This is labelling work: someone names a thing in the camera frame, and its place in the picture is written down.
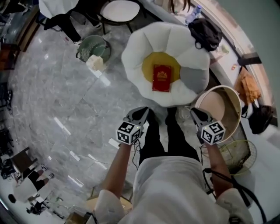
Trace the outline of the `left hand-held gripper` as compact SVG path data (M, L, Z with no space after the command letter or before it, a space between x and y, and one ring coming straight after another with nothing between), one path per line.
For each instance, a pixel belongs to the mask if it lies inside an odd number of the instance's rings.
M132 145L141 137L148 114L148 107L129 111L115 130L116 140L119 143Z

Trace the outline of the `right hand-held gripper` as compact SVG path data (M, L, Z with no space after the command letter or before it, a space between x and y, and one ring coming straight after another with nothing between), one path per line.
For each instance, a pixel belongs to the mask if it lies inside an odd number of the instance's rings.
M208 112L199 108L191 108L190 115L197 127L197 136L201 144L214 145L221 142L225 136L225 127Z

